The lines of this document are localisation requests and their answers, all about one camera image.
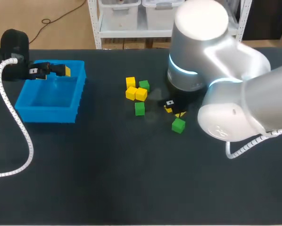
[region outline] green cube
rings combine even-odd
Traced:
[[[143,88],[143,89],[147,89],[147,91],[149,92],[149,81],[147,81],[147,80],[140,81],[139,87]]]
[[[145,115],[145,105],[144,102],[135,103],[135,114],[136,115]]]
[[[185,129],[185,121],[182,119],[175,119],[175,121],[172,124],[172,131],[177,133],[182,133]]]

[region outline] yellow block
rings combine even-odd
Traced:
[[[135,77],[128,77],[128,78],[126,78],[126,88],[128,89],[131,86],[132,87],[136,87]]]
[[[182,117],[183,115],[185,115],[185,113],[186,113],[186,112],[181,112],[181,113],[175,114],[175,116],[176,116],[177,118],[180,118],[180,117]]]
[[[126,98],[127,99],[130,99],[130,100],[135,100],[135,94],[136,94],[136,92],[137,92],[137,88],[135,88],[135,87],[129,87],[128,89],[127,89],[127,91],[125,92],[125,96],[126,96]]]
[[[136,99],[140,101],[145,101],[147,97],[147,89],[138,88],[136,92]]]
[[[167,111],[167,113],[173,112],[173,110],[171,108],[166,108],[166,105],[164,105],[164,109]]]
[[[71,77],[71,69],[66,66],[66,76]]]

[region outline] white shelf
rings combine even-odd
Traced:
[[[97,49],[101,49],[101,38],[147,38],[147,37],[171,37],[171,30],[149,31],[145,15],[145,8],[139,7],[138,27],[135,31],[111,31],[107,27],[104,15],[101,13],[98,19],[97,11],[98,0],[88,0],[90,18],[93,28],[94,40]],[[237,23],[235,16],[238,3],[241,1],[241,16]],[[244,30],[246,27],[248,15],[250,12],[252,0],[218,0],[224,4],[229,16],[229,33],[235,36],[235,39],[242,41]]]
[[[232,16],[228,6],[225,6],[229,16],[229,33],[237,35],[238,23]],[[139,7],[138,10],[138,27],[134,31],[111,31],[108,29],[104,14],[100,14],[99,18],[99,36],[101,38],[155,38],[155,37],[171,37],[172,30],[148,30],[145,9]]]

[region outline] blue plastic bin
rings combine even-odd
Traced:
[[[75,123],[86,78],[84,61],[35,61],[41,62],[65,64],[71,69],[71,77],[50,73],[46,80],[26,80],[15,108],[24,122]]]

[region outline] floor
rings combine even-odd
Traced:
[[[0,38],[9,28],[24,31],[32,40],[43,26],[82,4],[83,0],[0,0]],[[281,47],[281,40],[245,41],[252,47]],[[94,49],[88,4],[50,24],[30,45],[32,49]]]

